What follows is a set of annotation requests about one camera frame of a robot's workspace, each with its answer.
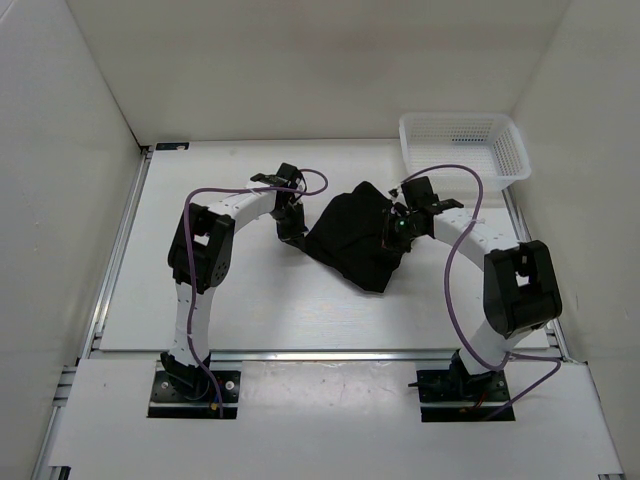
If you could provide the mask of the black shorts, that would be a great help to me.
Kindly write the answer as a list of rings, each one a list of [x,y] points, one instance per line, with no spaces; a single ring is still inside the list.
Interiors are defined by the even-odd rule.
[[[411,249],[388,236],[392,202],[368,181],[334,197],[306,235],[304,252],[360,289],[381,294]]]

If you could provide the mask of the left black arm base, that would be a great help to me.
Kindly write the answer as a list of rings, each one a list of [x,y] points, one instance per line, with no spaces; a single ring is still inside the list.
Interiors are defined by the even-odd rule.
[[[234,420],[241,390],[239,370],[183,365],[168,352],[157,362],[147,417],[156,419]]]

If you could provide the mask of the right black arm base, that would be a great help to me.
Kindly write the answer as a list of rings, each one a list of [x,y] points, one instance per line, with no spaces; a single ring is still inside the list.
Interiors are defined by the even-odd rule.
[[[416,371],[408,384],[416,389],[422,423],[513,422],[512,406],[503,370],[470,375],[455,355],[445,370]]]

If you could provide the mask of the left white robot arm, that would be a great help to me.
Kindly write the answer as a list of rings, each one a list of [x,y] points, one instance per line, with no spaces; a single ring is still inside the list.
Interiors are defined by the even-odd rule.
[[[294,187],[260,186],[256,182],[209,205],[190,194],[174,239],[168,264],[177,293],[174,339],[161,363],[175,388],[198,400],[214,384],[209,369],[209,323],[214,293],[231,266],[234,236],[263,215],[276,221],[279,239],[300,246],[307,232],[301,198]]]

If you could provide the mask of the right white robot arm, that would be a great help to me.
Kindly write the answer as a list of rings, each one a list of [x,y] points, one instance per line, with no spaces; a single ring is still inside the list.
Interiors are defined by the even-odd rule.
[[[458,398],[470,400],[484,389],[485,373],[502,370],[520,341],[562,313],[550,251],[539,240],[518,242],[500,234],[452,200],[414,210],[395,204],[384,214],[384,247],[408,252],[422,236],[451,247],[445,261],[445,302],[462,344],[458,357],[463,366],[450,373],[449,387]],[[483,273],[484,319],[469,338],[457,320],[450,291],[457,254]]]

